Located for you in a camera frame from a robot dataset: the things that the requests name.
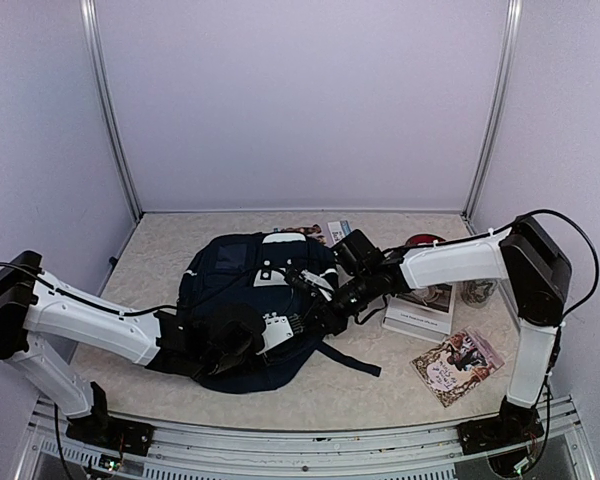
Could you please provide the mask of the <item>navy blue backpack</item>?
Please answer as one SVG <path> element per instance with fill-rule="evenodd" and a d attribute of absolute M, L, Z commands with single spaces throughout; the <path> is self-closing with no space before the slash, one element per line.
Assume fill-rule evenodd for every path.
<path fill-rule="evenodd" d="M 308 271 L 329 289 L 339 286 L 333 252 L 301 233 L 211 240 L 182 276 L 175 314 L 157 316 L 159 350 L 147 369 L 227 394 L 277 390 L 314 352 L 379 376 L 379 366 L 326 344 L 331 316 L 323 296 L 308 285 L 289 285 L 287 271 Z"/>

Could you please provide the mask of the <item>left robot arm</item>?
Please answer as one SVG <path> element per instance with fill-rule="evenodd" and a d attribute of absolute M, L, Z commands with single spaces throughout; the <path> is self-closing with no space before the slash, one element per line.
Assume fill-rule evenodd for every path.
<path fill-rule="evenodd" d="M 0 262 L 0 360 L 22 372 L 67 418 L 69 438 L 145 456 L 154 428 L 110 415 L 104 390 L 84 380 L 46 335 L 108 351 L 152 371 L 196 378 L 262 355 L 298 335 L 299 321 L 244 305 L 220 310 L 217 324 L 194 326 L 171 306 L 134 310 L 89 295 L 24 251 Z"/>

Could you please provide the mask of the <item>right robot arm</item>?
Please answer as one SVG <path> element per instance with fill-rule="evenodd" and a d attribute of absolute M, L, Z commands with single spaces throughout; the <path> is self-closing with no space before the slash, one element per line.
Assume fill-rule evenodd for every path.
<path fill-rule="evenodd" d="M 459 284 L 464 303 L 481 308 L 491 298 L 485 286 L 504 289 L 516 305 L 518 329 L 510 383 L 498 414 L 459 424 L 459 441 L 465 454 L 477 454 L 535 438 L 546 440 L 550 420 L 540 418 L 537 404 L 550 392 L 564 321 L 586 301 L 566 303 L 571 263 L 536 221 L 538 214 L 536 210 L 524 213 L 503 227 L 471 237 L 384 251 L 355 230 L 332 249 L 350 277 L 344 286 L 331 288 L 294 266 L 285 270 L 284 278 L 289 285 L 318 295 L 309 316 L 330 334 L 344 331 L 349 319 L 379 297 Z"/>

